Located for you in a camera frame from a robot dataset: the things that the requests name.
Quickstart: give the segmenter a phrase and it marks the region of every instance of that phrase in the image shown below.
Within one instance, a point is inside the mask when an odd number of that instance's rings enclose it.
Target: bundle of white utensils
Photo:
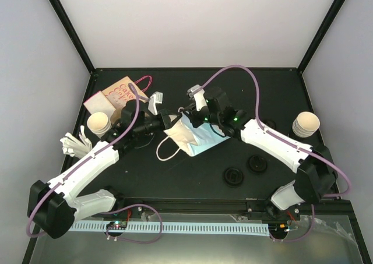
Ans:
[[[83,158],[92,150],[92,142],[84,134],[84,126],[80,126],[79,137],[80,140],[75,138],[70,133],[66,133],[65,138],[62,138],[62,150],[64,154],[70,155],[71,157]]]

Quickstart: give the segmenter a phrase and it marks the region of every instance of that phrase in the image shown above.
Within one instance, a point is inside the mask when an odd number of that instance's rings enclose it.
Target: gray wall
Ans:
[[[373,0],[346,0],[304,76],[373,256]]]
[[[29,189],[61,170],[59,139],[88,72],[48,0],[0,0],[0,263],[21,263]]]

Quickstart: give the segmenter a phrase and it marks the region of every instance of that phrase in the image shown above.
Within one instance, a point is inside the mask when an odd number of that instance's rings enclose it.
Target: white panel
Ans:
[[[294,67],[333,0],[61,2],[95,67]]]
[[[0,0],[0,263],[21,263],[31,185],[56,176],[88,71],[48,0]]]
[[[353,184],[351,199],[373,256],[373,0],[346,0],[305,71],[321,132]]]

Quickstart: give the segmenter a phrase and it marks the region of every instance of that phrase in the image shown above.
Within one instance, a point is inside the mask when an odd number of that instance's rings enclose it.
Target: stack of paper cups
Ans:
[[[300,138],[307,138],[316,132],[320,127],[319,118],[309,112],[301,112],[293,122],[293,132]]]
[[[103,112],[95,112],[92,114],[87,121],[88,128],[96,136],[101,138],[111,128],[109,117]]]

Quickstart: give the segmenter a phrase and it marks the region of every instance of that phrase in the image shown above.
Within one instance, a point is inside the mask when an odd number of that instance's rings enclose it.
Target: black frame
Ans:
[[[87,70],[90,73],[90,79],[87,85],[86,93],[84,96],[84,100],[87,100],[89,96],[92,93],[93,85],[96,81],[96,77],[98,77],[97,71],[99,69],[96,69],[94,65],[92,64],[88,53],[86,52],[78,34],[76,33],[70,19],[68,18],[68,15],[65,12],[64,7],[62,6],[60,0],[49,0],[52,7],[54,8],[56,14],[58,15],[62,25],[64,26],[68,36],[70,37],[71,41],[73,42],[77,52],[79,53],[82,61],[86,65]],[[331,24],[333,23],[335,17],[337,16],[340,8],[342,7],[343,3],[345,0],[334,0],[331,7],[329,8],[323,22],[321,23],[318,31],[316,32],[315,37],[313,38],[311,44],[309,45],[301,63],[299,64],[298,68],[296,69],[300,76],[302,77],[303,72],[305,71],[307,65],[311,61],[314,53],[316,52],[317,48],[319,47],[322,39],[324,38],[325,34],[329,30]],[[81,119],[83,117],[83,114],[85,113],[85,108],[82,104],[78,119]],[[76,123],[74,127],[74,134],[78,132],[79,125]],[[72,163],[71,158],[67,157],[66,160],[64,161],[64,164],[62,166],[62,170],[66,170],[68,166],[70,166]],[[173,210],[177,210],[178,212],[200,212],[200,207],[198,207],[198,203],[193,203],[190,201],[189,203],[179,203],[178,201],[169,201],[168,203],[161,202],[159,203],[158,201],[148,201],[148,203],[154,207],[161,207],[164,210],[167,210],[168,212],[172,212]],[[219,213],[227,213],[227,212],[242,212],[246,211],[246,207],[242,203],[230,203],[230,205],[226,203],[216,203],[215,205],[209,205],[207,207],[207,210],[209,212],[219,212]],[[304,214],[311,214],[311,210],[308,205],[301,205],[300,210]],[[354,210],[352,208],[352,205],[350,201],[347,200],[328,200],[328,201],[323,201],[320,204],[315,205],[315,210],[317,214],[327,214],[327,215],[347,215],[349,217],[354,235],[357,240],[357,244],[360,250],[361,257],[364,261],[364,263],[372,263],[370,260],[370,256],[368,254],[368,249],[365,246],[363,236],[361,234],[361,230],[359,228],[359,225],[357,223],[356,216],[354,214]],[[39,232],[39,228],[35,227],[33,233]],[[36,240],[37,239],[31,239],[29,242],[29,246],[27,247],[24,259],[22,263],[29,263],[31,261],[31,256],[34,250],[34,247],[36,245]]]

